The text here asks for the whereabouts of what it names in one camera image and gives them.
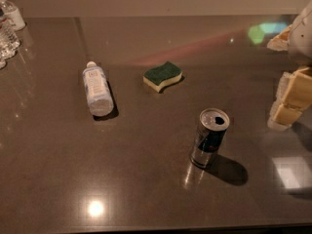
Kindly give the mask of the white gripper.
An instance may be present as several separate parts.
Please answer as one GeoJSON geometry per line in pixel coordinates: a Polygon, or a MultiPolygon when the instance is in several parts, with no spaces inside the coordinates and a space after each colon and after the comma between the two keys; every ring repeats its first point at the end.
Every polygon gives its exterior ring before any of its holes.
{"type": "Polygon", "coordinates": [[[288,50],[290,58],[301,66],[293,73],[284,72],[269,112],[267,126],[282,132],[292,126],[312,104],[312,0],[267,44],[273,51],[288,50]]]}

